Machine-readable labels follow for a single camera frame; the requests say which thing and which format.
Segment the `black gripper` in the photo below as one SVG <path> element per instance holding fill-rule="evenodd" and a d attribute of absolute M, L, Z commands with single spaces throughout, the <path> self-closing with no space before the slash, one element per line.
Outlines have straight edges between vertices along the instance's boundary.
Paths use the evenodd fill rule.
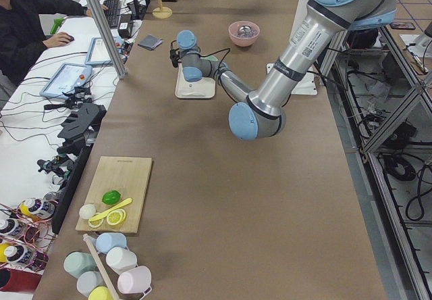
<path fill-rule="evenodd" d="M 170 42 L 169 58 L 172 66 L 177 68 L 180 61 L 180 48 L 176 40 Z"/>

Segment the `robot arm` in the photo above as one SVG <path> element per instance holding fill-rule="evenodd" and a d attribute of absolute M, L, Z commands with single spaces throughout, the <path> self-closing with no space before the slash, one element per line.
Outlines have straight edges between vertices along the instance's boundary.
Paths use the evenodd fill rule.
<path fill-rule="evenodd" d="M 192 31 L 178 33 L 178 50 L 170 53 L 173 66 L 182 67 L 188 82 L 215 79 L 236 101 L 229 111 L 229 127 L 237 138 L 250 141 L 278 134 L 286 123 L 283 106 L 335 34 L 390 24 L 395 18 L 396 0 L 308 0 L 306 9 L 286 50 L 256 90 L 222 61 L 205 59 Z"/>

